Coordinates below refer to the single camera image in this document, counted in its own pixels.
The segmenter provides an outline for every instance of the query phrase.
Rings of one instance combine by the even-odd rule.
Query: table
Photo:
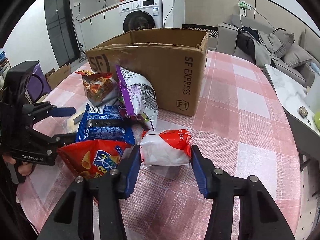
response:
[[[89,69],[88,63],[81,69]],[[57,106],[81,106],[81,76],[71,74],[47,97]],[[35,129],[53,135],[65,120],[48,118]],[[297,149],[282,106],[262,71],[240,58],[208,51],[196,115],[160,110],[157,130],[188,128],[204,157],[232,176],[256,175],[280,207],[293,232],[300,212]],[[40,230],[73,180],[60,158],[53,167],[36,166],[17,196],[28,219]],[[128,239],[204,239],[212,207],[199,193],[191,166],[141,166],[128,200],[120,200]],[[94,236],[99,237],[94,205]],[[234,202],[238,238],[239,198]]]
[[[320,160],[320,131],[313,121],[314,113],[304,101],[307,94],[306,89],[291,77],[270,65],[265,65],[264,73],[270,80],[284,108],[298,151],[303,155]],[[304,106],[308,111],[307,118],[303,118],[299,114],[298,109],[301,106]],[[307,164],[308,161],[302,163],[301,169]]]

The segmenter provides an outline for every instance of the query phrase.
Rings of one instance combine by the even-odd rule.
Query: barcode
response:
[[[103,114],[104,106],[95,106],[89,107],[88,114],[95,113],[95,114]]]
[[[142,86],[142,101],[144,103],[145,108],[147,109],[158,109],[157,102],[155,101],[153,90],[144,84]]]

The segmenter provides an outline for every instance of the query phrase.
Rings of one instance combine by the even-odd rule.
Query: purple chair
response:
[[[31,76],[31,79],[28,85],[28,93],[30,95],[31,100],[35,101],[37,98],[40,98],[42,95],[49,94],[52,90],[49,84],[47,83],[47,79],[44,77],[44,74],[39,64],[35,66],[32,73],[37,75],[42,80],[44,85],[43,92],[40,95],[39,93],[41,92],[42,84],[38,78]]]

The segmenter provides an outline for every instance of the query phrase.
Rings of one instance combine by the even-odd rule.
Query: bag of chips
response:
[[[66,145],[57,152],[75,176],[92,179],[117,168],[126,149],[131,147],[125,142],[89,140]]]
[[[187,129],[148,131],[140,143],[142,162],[147,165],[188,165],[191,134]]]
[[[125,108],[125,116],[142,120],[150,130],[155,130],[159,109],[152,85],[142,75],[118,65],[116,71],[120,87],[119,101]]]
[[[76,73],[82,75],[84,93],[93,106],[113,106],[117,102],[118,86],[111,73],[94,73],[88,70]]]
[[[76,142],[93,139],[135,143],[132,128],[120,115],[117,106],[90,107],[87,104],[78,128]]]

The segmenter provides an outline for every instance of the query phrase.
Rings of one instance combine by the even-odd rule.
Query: blue gripper pad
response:
[[[76,110],[74,107],[55,107],[50,110],[52,117],[72,116],[75,113]]]
[[[203,158],[197,145],[191,147],[191,166],[196,177],[200,193],[205,199],[212,199],[213,178],[215,167],[210,159]]]
[[[121,172],[117,184],[118,198],[127,199],[133,193],[141,166],[140,145],[135,145],[128,158],[121,160],[118,170]]]

